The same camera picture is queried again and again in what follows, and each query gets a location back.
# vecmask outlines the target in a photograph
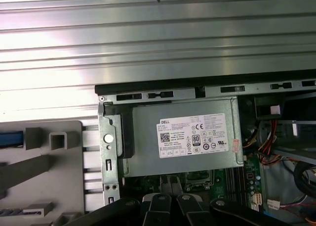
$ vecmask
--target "gray plastic panel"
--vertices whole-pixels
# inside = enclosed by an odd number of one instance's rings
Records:
[[[82,163],[82,126],[80,121],[34,122],[18,124],[1,124],[0,131],[16,131],[24,128],[40,127],[43,145],[41,148],[24,150],[8,148],[0,150],[0,162],[9,164],[49,154],[54,165],[48,172],[42,173],[28,181],[10,188],[7,197],[0,201],[0,208],[26,208],[31,204],[53,203],[53,210],[42,219],[25,219],[23,217],[1,217],[0,225],[29,226],[31,224],[49,223],[62,213],[84,213],[83,163]],[[48,136],[50,132],[76,132],[76,146],[71,149],[50,150]]]

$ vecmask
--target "ce mark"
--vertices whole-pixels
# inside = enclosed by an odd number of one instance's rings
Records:
[[[203,124],[200,124],[200,125],[197,124],[197,125],[196,125],[196,129],[197,129],[197,130],[200,130],[200,129],[201,129],[201,130],[204,130]]]

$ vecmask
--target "metal side panel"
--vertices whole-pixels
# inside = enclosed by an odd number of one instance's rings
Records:
[[[0,122],[96,116],[95,84],[314,69],[314,4],[0,0]]]

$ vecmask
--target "white label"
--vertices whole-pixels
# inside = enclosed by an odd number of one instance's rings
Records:
[[[161,119],[160,158],[228,151],[225,114]]]

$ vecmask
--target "green circuit board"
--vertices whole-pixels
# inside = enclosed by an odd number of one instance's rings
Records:
[[[226,198],[226,173],[224,169],[215,170],[214,185],[210,189],[211,200]]]
[[[197,194],[202,197],[206,202],[210,202],[216,198],[228,198],[230,200],[237,200],[238,192],[240,189],[236,188],[237,169],[216,169],[210,171],[199,171],[190,173],[178,173],[172,174],[179,177],[182,189],[184,193]],[[243,181],[246,193],[244,193],[244,202],[247,206],[252,204],[252,196],[256,193],[262,193],[261,176],[260,176],[260,163],[256,155],[248,156],[244,162],[243,178],[239,181]],[[160,176],[146,176],[140,178],[127,179],[130,183],[130,187],[133,190],[138,191],[140,194],[148,194],[153,192],[160,192]],[[196,188],[188,188],[187,183],[189,181],[199,181],[208,183],[210,186],[200,186]]]

